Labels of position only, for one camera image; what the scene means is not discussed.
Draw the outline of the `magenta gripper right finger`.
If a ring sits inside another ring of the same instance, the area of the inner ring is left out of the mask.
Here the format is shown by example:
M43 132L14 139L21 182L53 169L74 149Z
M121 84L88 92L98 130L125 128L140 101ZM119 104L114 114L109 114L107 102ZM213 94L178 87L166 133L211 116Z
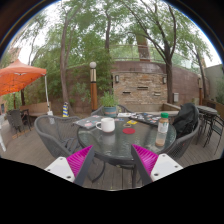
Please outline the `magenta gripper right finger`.
M182 169L182 166L167 154L157 155L135 144L131 145L131 154L143 185L150 184Z

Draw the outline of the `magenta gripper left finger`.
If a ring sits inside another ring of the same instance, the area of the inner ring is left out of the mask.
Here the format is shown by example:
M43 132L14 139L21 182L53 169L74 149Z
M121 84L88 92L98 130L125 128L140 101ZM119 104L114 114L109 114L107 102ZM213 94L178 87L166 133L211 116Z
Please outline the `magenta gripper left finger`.
M94 157L93 146L85 147L69 157L58 157L46 171L82 186Z

